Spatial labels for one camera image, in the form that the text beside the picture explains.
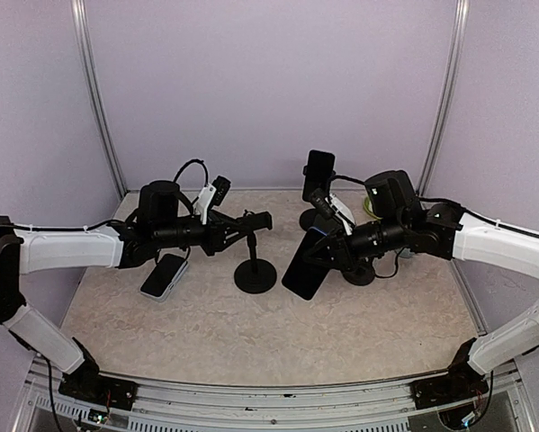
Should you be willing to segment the blue phone black screen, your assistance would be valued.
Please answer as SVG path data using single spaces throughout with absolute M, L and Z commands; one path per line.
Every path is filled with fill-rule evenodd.
M 319 229 L 308 229 L 282 278 L 282 285 L 305 301 L 314 297 L 329 272 L 328 247 L 318 245 L 325 237 Z

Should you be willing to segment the teal phone black screen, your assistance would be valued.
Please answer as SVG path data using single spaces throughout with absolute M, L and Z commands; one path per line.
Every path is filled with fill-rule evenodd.
M 304 183 L 301 198 L 304 202 L 310 201 L 316 189 L 325 188 L 325 183 L 334 173 L 335 160 L 335 155 L 326 151 L 312 149 L 309 152 L 307 164 L 302 170 Z

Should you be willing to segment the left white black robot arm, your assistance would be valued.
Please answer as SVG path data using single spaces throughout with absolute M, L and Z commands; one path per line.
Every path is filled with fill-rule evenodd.
M 217 211 L 229 188 L 229 180 L 219 176 L 192 202 L 178 183 L 153 181 L 141 188 L 138 206 L 126 220 L 82 228 L 20 226 L 0 216 L 0 325 L 53 363 L 85 398 L 101 399 L 107 381 L 96 361 L 27 302 L 21 275 L 74 267 L 135 268 L 167 248 L 199 247 L 212 257 L 273 227 L 267 211 L 237 218 Z

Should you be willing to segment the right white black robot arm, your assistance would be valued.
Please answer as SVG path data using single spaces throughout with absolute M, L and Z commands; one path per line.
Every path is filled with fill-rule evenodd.
M 330 191 L 337 179 L 333 175 L 320 184 L 312 183 L 304 194 L 324 220 L 336 223 L 303 253 L 307 263 L 357 274 L 386 252 L 406 248 L 445 260 L 497 266 L 539 280 L 539 232 L 488 219 L 448 199 L 423 198 L 403 170 L 381 172 L 363 181 L 377 219 L 358 225 Z M 323 251 L 328 253 L 324 263 L 319 260 Z M 460 347 L 441 390 L 447 398 L 459 400 L 475 386 L 477 376 L 538 347 L 539 300 L 503 326 Z

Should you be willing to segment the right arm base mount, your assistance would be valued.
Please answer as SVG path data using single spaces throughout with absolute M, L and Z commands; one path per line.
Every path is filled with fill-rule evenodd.
M 474 378 L 463 374 L 416 380 L 410 384 L 410 388 L 417 410 L 468 400 L 490 389 L 484 377 L 478 375 Z

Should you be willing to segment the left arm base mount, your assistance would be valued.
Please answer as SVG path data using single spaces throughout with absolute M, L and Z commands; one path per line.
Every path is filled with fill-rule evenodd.
M 58 387 L 61 395 L 109 409 L 131 411 L 138 385 L 129 380 L 98 373 L 64 374 Z

